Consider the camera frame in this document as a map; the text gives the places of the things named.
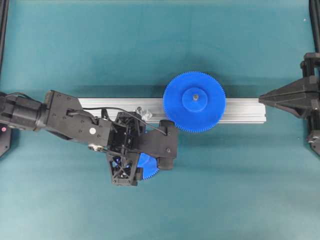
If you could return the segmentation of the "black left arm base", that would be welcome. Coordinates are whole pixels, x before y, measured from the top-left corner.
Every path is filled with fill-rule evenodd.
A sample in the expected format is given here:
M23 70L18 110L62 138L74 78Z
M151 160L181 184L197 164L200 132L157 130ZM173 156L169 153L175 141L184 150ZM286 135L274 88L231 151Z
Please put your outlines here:
M12 129L6 124L0 124L0 157L11 147Z

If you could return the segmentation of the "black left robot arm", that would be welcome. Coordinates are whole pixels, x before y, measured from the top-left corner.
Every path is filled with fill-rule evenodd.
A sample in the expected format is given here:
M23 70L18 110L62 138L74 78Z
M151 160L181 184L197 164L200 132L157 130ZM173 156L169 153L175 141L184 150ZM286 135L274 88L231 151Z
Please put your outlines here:
M101 116L94 116L83 108L79 99L50 90L44 102L24 93L0 94L0 122L22 131L47 131L63 140L88 146L104 153L112 184L136 186L143 179L138 166L140 153L131 149L134 137L145 128L141 117L119 109L115 120L108 115L108 107L99 107Z

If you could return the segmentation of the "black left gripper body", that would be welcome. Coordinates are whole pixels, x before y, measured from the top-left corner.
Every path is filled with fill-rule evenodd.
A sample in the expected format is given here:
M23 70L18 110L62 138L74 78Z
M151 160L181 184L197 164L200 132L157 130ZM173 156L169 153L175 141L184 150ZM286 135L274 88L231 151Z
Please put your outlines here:
M137 153L134 141L146 130L141 116L133 111L119 111L115 120L111 122L107 153L113 156L125 156L127 153Z

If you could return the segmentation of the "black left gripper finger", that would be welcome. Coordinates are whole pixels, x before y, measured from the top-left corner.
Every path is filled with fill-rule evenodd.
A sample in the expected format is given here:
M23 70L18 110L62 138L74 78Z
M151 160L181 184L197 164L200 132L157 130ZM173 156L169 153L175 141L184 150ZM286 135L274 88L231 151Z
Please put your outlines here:
M139 153L129 152L126 155L106 154L111 183L117 186L137 186L141 180L141 169L138 167Z

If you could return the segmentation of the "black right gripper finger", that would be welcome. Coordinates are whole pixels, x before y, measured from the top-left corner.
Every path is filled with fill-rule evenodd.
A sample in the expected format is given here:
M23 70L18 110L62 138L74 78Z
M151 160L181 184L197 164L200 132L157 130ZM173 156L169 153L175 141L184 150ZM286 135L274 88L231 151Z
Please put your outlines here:
M261 95L259 103L288 112L299 119L305 119L312 111L311 99L306 93L285 95Z
M313 89L313 78L303 77L283 87L274 89L259 97L259 100L268 99L271 97L291 96L293 94L307 93Z

